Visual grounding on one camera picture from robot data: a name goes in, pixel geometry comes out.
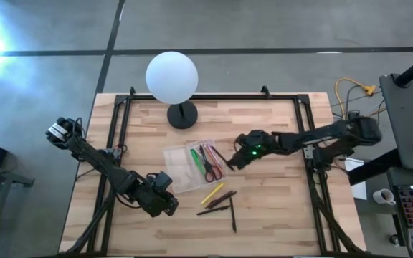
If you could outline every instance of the white spherical lamp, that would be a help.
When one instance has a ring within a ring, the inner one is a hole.
[[[167,117],[173,127],[187,129],[195,124],[197,108],[187,100],[197,89],[199,73],[187,56],[164,52],[154,57],[146,70],[146,84],[157,100],[171,104]]]

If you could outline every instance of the clear plastic container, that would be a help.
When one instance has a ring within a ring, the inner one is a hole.
[[[219,181],[224,181],[227,179],[227,172],[224,169],[222,160],[216,153],[213,153],[216,157],[216,161],[218,161],[219,169],[222,172],[222,177],[218,180],[207,182],[204,174],[202,174],[202,172],[199,170],[199,167],[197,166],[191,154],[191,149],[195,148],[198,150],[201,144],[214,146],[214,141],[200,140],[188,145],[174,146],[165,148],[163,150],[166,172],[171,177],[171,179],[173,179],[173,183],[171,185],[173,186],[173,191],[175,193],[183,193],[185,191],[195,190],[201,188],[202,186],[216,184]],[[211,158],[208,159],[212,165],[215,165]]]

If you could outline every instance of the paper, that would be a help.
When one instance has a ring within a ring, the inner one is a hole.
[[[354,158],[347,158],[345,160],[345,169],[347,171],[352,171],[359,166],[362,166],[364,161],[360,161]],[[362,181],[361,183],[357,183],[356,185],[351,187],[351,193],[353,194],[354,198],[367,200],[367,192],[366,192],[366,182]]]

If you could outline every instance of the green marker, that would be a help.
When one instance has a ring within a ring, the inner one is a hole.
[[[199,159],[199,157],[197,156],[196,151],[193,150],[193,149],[191,149],[191,155],[192,155],[192,158],[193,158],[194,161],[195,161],[195,164],[197,165],[197,168],[200,170],[200,173],[205,176],[205,173],[206,173],[206,172],[205,172],[205,168],[204,168],[203,165],[201,164],[200,159]]]

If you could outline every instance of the pen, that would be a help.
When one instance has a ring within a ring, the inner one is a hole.
[[[222,161],[224,161],[226,166],[228,166],[231,171],[235,171],[234,167],[232,167],[231,165],[229,165],[227,163],[227,160],[221,155],[221,153],[219,153],[219,151],[214,146],[211,145],[211,147],[212,147],[213,151],[222,159]]]
[[[191,149],[191,155],[194,159],[195,164],[197,165],[197,168],[200,170],[200,173],[202,173],[205,176],[205,168],[201,165],[200,159],[196,154],[195,150]]]
[[[220,204],[221,202],[227,200],[229,197],[232,197],[233,195],[235,195],[237,193],[237,191],[229,191],[227,192],[225,195],[219,197],[216,200],[213,200],[212,202],[210,202],[205,209],[212,209],[215,206],[217,206],[218,204]]]
[[[230,200],[230,211],[232,212],[232,229],[235,233],[237,233],[237,224],[235,223],[235,213],[234,213],[234,202],[232,201],[232,197],[229,197]]]
[[[203,157],[201,156],[201,153],[196,148],[192,148],[191,150],[194,150],[194,152],[197,154],[197,157],[199,157],[201,160],[203,160]]]
[[[210,145],[204,144],[204,149],[206,149],[208,156],[211,158],[213,161],[214,165],[218,168],[219,172],[224,176],[224,171],[222,170],[221,163],[217,160],[216,156],[213,154],[212,149],[210,148]]]
[[[201,201],[201,205],[203,205],[205,202],[208,201],[216,192],[218,192],[222,187],[224,186],[224,183],[220,183],[203,201]]]
[[[208,213],[211,213],[211,212],[214,212],[214,211],[222,211],[222,210],[228,209],[229,207],[230,207],[230,205],[226,205],[226,206],[217,207],[217,208],[214,208],[214,209],[211,209],[211,210],[208,210],[208,211],[202,211],[202,212],[199,212],[197,214],[197,216],[200,216],[200,215],[203,215],[203,214],[208,214]]]

